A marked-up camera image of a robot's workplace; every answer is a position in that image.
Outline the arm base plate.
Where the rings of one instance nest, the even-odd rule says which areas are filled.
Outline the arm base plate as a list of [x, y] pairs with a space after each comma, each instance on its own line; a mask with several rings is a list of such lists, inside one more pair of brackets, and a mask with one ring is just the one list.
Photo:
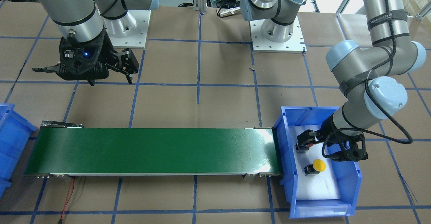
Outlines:
[[298, 17], [288, 26], [271, 19], [250, 21], [253, 50], [270, 53], [307, 52]]
[[129, 10], [116, 20], [103, 18], [112, 45], [122, 49], [145, 49], [150, 15], [150, 10]]

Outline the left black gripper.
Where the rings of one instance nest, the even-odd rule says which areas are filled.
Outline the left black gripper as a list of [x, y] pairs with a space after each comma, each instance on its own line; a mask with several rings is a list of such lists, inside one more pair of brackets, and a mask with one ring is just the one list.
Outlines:
[[[363, 134], [346, 135], [339, 131], [332, 118], [327, 118], [320, 127], [320, 132], [307, 129], [297, 136], [298, 144], [309, 147], [324, 142], [322, 146], [322, 156], [333, 161], [354, 161], [367, 160], [368, 153], [365, 149], [365, 137]], [[340, 151], [330, 155], [325, 154], [325, 147], [339, 145]]]

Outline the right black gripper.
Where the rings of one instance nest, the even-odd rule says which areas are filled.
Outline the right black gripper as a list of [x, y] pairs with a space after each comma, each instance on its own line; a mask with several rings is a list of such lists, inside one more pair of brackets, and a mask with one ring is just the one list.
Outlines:
[[113, 53], [113, 45], [106, 29], [102, 29], [96, 38], [73, 46], [62, 37], [59, 44], [60, 63], [54, 66], [34, 67], [34, 72], [57, 73], [63, 80], [106, 79], [109, 68], [125, 75], [129, 84], [131, 75], [138, 72], [139, 63], [131, 49]]

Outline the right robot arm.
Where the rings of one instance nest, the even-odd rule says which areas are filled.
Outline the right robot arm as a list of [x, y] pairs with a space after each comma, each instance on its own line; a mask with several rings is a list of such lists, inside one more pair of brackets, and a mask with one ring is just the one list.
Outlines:
[[63, 80], [96, 80], [109, 71], [125, 75], [129, 84], [139, 63], [131, 49], [117, 52], [112, 38], [137, 35], [138, 21], [131, 11], [151, 11], [160, 0], [39, 0], [62, 36], [59, 62], [32, 68], [34, 72], [55, 73]]

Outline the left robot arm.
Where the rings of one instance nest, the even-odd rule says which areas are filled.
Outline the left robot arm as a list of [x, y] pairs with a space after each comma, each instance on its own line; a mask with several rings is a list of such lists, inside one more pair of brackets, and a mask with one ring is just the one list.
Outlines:
[[[305, 130], [297, 137], [296, 150], [305, 153], [322, 143], [322, 155], [333, 161], [365, 160], [364, 133], [384, 119], [397, 126], [407, 140], [386, 139], [411, 144], [411, 135], [394, 120], [393, 115], [407, 102], [405, 88], [392, 77], [419, 69], [426, 50], [411, 41], [407, 14], [402, 0], [363, 0], [372, 47], [362, 49], [352, 40], [330, 49], [325, 59], [347, 98], [345, 104], [322, 124], [319, 130]], [[273, 42], [285, 42], [292, 31], [297, 12], [304, 0], [240, 0], [246, 21], [264, 20], [262, 33]]]

